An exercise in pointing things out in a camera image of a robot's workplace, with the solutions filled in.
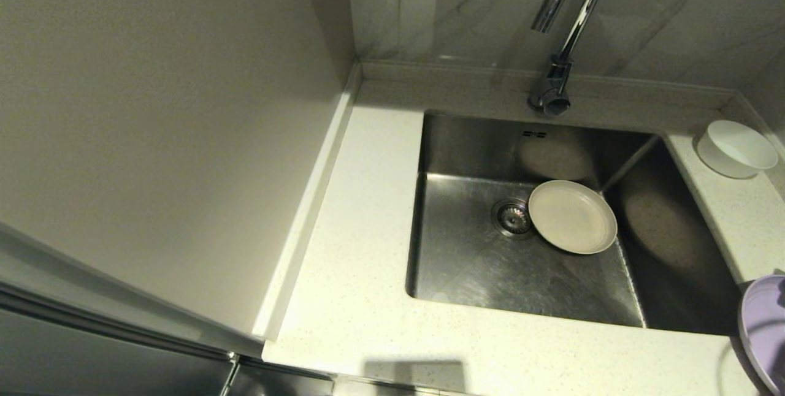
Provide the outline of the beige round plate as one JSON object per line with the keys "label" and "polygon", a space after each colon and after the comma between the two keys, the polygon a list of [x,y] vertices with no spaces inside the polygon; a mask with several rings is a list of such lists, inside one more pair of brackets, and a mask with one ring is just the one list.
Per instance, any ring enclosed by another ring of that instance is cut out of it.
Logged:
{"label": "beige round plate", "polygon": [[567,253],[599,254],[617,237],[616,215],[600,194],[566,180],[547,181],[528,197],[536,231]]}

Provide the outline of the round metal drain strainer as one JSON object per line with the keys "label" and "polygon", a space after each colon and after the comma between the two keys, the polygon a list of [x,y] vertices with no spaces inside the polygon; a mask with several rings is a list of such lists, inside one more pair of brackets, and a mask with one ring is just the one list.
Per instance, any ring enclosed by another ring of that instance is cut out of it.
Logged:
{"label": "round metal drain strainer", "polygon": [[505,198],[494,203],[491,222],[499,234],[507,238],[527,239],[534,234],[528,203],[523,199]]}

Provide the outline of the beige cabinet side panel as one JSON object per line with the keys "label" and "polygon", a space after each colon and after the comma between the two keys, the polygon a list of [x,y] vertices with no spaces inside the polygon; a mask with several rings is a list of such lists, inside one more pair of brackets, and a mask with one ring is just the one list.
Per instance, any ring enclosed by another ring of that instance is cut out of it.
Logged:
{"label": "beige cabinet side panel", "polygon": [[0,0],[0,229],[272,340],[354,64],[350,0]]}

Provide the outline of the grey cabinet door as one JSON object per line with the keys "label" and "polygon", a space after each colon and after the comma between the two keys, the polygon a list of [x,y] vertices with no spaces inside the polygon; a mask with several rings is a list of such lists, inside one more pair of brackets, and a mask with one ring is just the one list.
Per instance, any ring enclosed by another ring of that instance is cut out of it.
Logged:
{"label": "grey cabinet door", "polygon": [[329,396],[263,342],[0,225],[0,396]]}

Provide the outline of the white round cup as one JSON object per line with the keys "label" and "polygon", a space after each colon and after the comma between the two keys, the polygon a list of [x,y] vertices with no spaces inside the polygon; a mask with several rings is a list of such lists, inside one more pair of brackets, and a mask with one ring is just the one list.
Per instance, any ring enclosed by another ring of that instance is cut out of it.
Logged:
{"label": "white round cup", "polygon": [[734,179],[754,178],[779,163],[779,154],[765,136],[729,120],[709,123],[696,153],[711,170]]}

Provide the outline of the chrome gooseneck faucet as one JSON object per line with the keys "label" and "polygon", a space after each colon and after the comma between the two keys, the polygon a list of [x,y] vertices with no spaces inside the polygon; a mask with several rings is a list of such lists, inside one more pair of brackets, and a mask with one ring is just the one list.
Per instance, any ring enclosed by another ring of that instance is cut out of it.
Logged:
{"label": "chrome gooseneck faucet", "polygon": [[[542,0],[532,23],[532,30],[547,34],[565,2],[566,0]],[[535,81],[528,94],[527,103],[530,108],[550,117],[561,116],[571,108],[567,82],[573,67],[572,55],[599,2],[600,0],[583,0],[561,49],[550,56],[548,69]]]}

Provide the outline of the purple round plate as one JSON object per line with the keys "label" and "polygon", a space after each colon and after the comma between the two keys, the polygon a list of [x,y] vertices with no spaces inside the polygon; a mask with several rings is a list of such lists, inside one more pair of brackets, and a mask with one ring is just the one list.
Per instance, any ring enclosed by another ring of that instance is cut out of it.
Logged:
{"label": "purple round plate", "polygon": [[785,274],[749,284],[738,307],[738,334],[757,376],[773,396],[785,396]]}

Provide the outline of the stainless steel sink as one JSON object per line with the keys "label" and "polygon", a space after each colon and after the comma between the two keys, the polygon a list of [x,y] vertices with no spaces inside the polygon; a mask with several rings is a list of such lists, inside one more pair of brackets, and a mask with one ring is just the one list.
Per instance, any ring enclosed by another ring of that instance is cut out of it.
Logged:
{"label": "stainless steel sink", "polygon": [[[617,237],[567,253],[499,234],[494,203],[542,183],[600,194]],[[721,337],[742,287],[658,135],[427,114],[406,290],[417,299]]]}

